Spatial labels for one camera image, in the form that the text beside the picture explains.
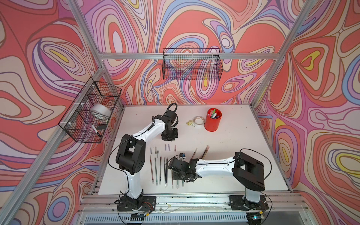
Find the yellow black capped pencil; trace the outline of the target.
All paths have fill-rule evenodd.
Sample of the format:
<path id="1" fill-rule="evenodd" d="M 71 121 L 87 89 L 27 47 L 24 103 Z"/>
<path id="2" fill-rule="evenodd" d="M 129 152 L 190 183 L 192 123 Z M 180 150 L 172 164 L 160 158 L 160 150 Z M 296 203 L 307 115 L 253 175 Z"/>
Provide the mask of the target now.
<path id="1" fill-rule="evenodd" d="M 204 150 L 204 152 L 203 152 L 203 154 L 202 154 L 202 156 L 201 156 L 201 159 L 204 159 L 204 157 L 206 156 L 209 148 L 210 148 L 209 145 L 207 145 L 206 148 L 205 148 L 205 150 Z"/>

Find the dark capped pencil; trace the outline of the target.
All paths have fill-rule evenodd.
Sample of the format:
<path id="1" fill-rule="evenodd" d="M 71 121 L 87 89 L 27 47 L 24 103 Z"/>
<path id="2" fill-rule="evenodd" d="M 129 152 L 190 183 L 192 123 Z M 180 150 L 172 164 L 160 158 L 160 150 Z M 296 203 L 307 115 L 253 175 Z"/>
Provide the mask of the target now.
<path id="1" fill-rule="evenodd" d="M 167 165 L 168 157 L 166 158 L 166 174 L 167 174 L 167 184 L 168 184 L 168 165 Z"/>

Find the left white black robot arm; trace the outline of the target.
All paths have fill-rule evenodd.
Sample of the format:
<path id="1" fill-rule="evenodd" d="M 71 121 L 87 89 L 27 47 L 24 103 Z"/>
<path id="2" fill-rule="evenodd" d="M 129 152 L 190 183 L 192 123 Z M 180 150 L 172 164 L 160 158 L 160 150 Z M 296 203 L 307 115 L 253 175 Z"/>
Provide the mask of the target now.
<path id="1" fill-rule="evenodd" d="M 118 200 L 118 210 L 141 210 L 149 206 L 143 199 L 140 171 L 145 163 L 146 143 L 161 135 L 163 141 L 174 141 L 178 138 L 178 104 L 171 103 L 162 115 L 152 117 L 152 122 L 144 129 L 132 135 L 125 134 L 118 146 L 115 162 L 118 170 L 127 178 L 127 191 Z"/>

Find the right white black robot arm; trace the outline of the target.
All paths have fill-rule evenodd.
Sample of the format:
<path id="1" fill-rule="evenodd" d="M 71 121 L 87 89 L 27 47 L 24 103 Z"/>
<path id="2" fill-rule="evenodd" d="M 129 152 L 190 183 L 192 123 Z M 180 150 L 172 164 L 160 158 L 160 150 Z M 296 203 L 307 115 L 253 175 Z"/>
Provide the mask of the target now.
<path id="1" fill-rule="evenodd" d="M 173 179 L 184 183 L 194 182 L 209 176 L 228 176 L 235 178 L 245 188 L 244 195 L 229 196 L 229 206 L 233 211 L 265 211 L 269 209 L 265 195 L 264 164 L 243 152 L 233 157 L 219 160 L 193 158 L 186 162 L 180 153 L 166 162 L 173 173 Z"/>

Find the dark blue pencil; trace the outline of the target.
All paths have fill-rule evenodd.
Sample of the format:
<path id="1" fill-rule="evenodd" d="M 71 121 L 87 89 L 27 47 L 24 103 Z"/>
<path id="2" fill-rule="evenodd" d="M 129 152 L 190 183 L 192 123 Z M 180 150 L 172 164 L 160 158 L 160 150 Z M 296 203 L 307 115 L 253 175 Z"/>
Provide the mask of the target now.
<path id="1" fill-rule="evenodd" d="M 160 155 L 159 159 L 159 184 L 162 182 L 162 155 Z"/>

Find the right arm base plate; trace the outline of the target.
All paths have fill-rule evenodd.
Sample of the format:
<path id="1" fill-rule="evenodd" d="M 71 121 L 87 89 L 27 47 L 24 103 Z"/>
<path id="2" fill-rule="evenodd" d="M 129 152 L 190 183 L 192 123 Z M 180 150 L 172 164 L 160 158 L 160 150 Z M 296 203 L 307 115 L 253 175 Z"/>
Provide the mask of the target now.
<path id="1" fill-rule="evenodd" d="M 229 206 L 233 211 L 240 210 L 244 212 L 266 211 L 269 209 L 269 205 L 264 195 L 260 195 L 260 201 L 258 203 L 248 201 L 245 195 L 230 195 Z"/>

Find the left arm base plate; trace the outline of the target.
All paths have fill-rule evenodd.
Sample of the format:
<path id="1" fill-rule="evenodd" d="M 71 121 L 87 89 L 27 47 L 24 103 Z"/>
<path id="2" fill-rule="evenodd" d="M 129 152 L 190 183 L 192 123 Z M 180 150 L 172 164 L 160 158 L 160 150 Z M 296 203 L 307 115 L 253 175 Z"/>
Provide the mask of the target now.
<path id="1" fill-rule="evenodd" d="M 156 202 L 156 196 L 140 196 L 138 199 L 122 196 L 115 204 L 119 212 L 152 212 L 156 209 Z"/>

